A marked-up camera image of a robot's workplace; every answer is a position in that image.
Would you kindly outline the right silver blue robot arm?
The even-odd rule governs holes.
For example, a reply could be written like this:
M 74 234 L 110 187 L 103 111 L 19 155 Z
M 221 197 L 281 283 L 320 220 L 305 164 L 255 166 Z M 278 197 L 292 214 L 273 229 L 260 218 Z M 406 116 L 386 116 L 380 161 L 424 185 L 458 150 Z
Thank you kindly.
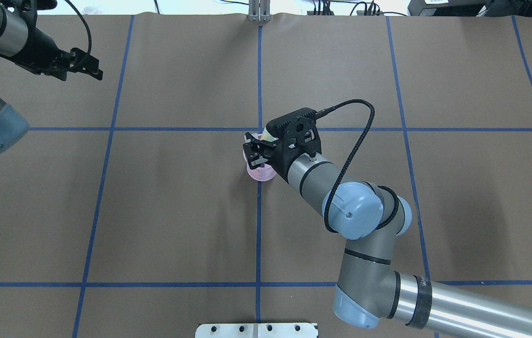
M 325 228 L 346 239 L 333 311 L 342 321 L 375 329 L 382 318 L 412 329 L 456 338 L 532 338 L 532 307 L 502 301 L 390 267 L 397 236 L 410 226 L 409 203 L 389 187 L 346 173 L 374 120 L 369 117 L 342 167 L 322 155 L 317 121 L 341 104 L 301 108 L 266 125 L 267 139 L 247 132 L 243 152 L 250 169 L 270 165 L 320 216 Z

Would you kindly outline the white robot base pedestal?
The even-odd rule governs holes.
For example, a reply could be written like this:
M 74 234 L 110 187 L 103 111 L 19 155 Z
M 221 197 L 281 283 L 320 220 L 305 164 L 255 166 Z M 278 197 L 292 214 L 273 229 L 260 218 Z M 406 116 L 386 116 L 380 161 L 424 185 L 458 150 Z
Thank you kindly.
M 313 323 L 208 323 L 197 327 L 196 338 L 319 338 Z

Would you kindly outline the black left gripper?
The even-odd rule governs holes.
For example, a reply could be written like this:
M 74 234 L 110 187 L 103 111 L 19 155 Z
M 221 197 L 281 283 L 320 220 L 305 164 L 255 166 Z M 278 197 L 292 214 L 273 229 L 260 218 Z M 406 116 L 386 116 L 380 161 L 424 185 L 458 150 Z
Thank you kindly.
M 103 80 L 99 60 L 80 48 L 63 51 L 53 38 L 39 29 L 34 30 L 24 48 L 13 56 L 13 62 L 34 74 L 45 74 L 66 81 L 68 73 L 83 73 Z

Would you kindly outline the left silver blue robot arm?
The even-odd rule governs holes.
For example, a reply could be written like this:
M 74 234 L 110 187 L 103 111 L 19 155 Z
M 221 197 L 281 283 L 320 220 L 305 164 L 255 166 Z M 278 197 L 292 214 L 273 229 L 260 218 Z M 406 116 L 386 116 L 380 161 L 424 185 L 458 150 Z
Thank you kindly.
M 45 75 L 66 81 L 69 73 L 81 73 L 101 80 L 104 73 L 99 60 L 92 56 L 92 35 L 80 10 L 69 6 L 84 26 L 86 49 L 65 51 L 38 27 L 38 14 L 55 9 L 55 0 L 0 0 L 0 59 L 34 75 Z M 29 122 L 0 97 L 0 154 L 21 140 L 29 131 Z

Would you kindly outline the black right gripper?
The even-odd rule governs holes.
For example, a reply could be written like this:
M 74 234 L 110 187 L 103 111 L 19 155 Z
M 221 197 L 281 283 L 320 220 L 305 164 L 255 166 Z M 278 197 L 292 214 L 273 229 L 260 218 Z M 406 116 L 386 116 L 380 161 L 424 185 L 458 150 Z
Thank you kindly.
M 258 139 L 249 132 L 244 135 L 243 154 L 251 170 L 264 163 L 288 182 L 290 167 L 299 156 L 320 153 L 314 109 L 301 108 L 275 118 L 266 124 L 266 131 L 275 138 L 274 141 Z

